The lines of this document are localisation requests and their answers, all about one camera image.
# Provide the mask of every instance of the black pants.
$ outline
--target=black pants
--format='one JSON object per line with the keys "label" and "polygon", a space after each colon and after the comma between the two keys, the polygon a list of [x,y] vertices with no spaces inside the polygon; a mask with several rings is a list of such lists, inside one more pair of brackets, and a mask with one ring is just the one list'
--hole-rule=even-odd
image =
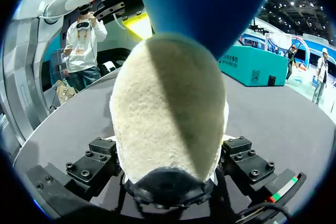
{"label": "black pants", "polygon": [[288,73],[286,76],[286,80],[288,80],[288,78],[290,77],[290,75],[292,74],[292,61],[288,62]]}

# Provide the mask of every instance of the black cable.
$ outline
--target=black cable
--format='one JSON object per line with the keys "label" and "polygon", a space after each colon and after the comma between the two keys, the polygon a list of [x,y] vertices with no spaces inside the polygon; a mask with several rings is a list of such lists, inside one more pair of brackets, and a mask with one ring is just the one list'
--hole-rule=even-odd
{"label": "black cable", "polygon": [[55,95],[54,95],[54,99],[52,100],[52,103],[51,103],[51,105],[50,105],[50,107],[49,107],[49,110],[50,110],[52,107],[55,108],[55,106],[54,106],[54,101],[55,101],[56,95],[57,95],[57,86],[55,87]]}
{"label": "black cable", "polygon": [[248,214],[252,211],[255,211],[255,210],[257,210],[258,208],[261,208],[261,207],[264,207],[266,209],[274,209],[274,210],[277,210],[279,212],[282,212],[288,220],[291,220],[291,218],[292,218],[291,215],[289,214],[289,212],[284,207],[282,207],[282,206],[280,206],[276,203],[271,203],[271,202],[264,202],[264,203],[256,204],[254,206],[251,206],[251,207],[241,211],[238,215],[239,216],[246,215],[246,214]]}

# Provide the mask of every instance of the man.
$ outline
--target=man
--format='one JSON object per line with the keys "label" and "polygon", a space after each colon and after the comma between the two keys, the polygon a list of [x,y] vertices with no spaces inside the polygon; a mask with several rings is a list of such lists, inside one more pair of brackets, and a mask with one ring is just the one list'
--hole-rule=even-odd
{"label": "man", "polygon": [[319,101],[323,95],[324,87],[327,87],[327,76],[328,76],[328,51],[326,48],[322,49],[323,57],[317,61],[317,72],[315,79],[317,79],[317,86],[313,95],[313,100],[315,104],[319,104]]}
{"label": "man", "polygon": [[288,51],[288,59],[289,59],[289,61],[288,61],[288,72],[287,72],[285,83],[288,83],[288,78],[292,74],[293,61],[294,61],[295,66],[296,66],[296,61],[295,61],[294,55],[296,54],[297,51],[298,51],[298,49],[296,48],[295,45],[292,45],[290,50]]}
{"label": "man", "polygon": [[97,42],[107,36],[103,21],[98,22],[91,12],[92,3],[78,8],[80,17],[67,31],[64,55],[69,56],[67,68],[77,92],[101,78],[97,66]]}

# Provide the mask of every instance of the sign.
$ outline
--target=sign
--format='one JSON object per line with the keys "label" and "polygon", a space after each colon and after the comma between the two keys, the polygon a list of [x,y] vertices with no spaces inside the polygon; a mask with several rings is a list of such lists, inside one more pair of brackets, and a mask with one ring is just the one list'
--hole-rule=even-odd
{"label": "sign", "polygon": [[238,57],[231,56],[231,55],[224,55],[224,58],[222,58],[219,63],[224,63],[226,65],[229,65],[230,67],[237,68],[238,66]]}
{"label": "sign", "polygon": [[303,38],[304,39],[308,39],[311,40],[313,42],[317,42],[317,43],[323,43],[324,45],[329,45],[329,41],[326,39],[323,39],[321,37],[315,36],[315,35],[311,35],[311,34],[303,34]]}

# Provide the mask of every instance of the teal booth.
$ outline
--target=teal booth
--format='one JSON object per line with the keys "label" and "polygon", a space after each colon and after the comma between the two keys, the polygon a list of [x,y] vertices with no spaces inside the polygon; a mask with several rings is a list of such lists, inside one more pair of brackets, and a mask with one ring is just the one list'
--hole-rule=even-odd
{"label": "teal booth", "polygon": [[283,86],[288,59],[258,48],[232,46],[218,60],[220,70],[245,86]]}

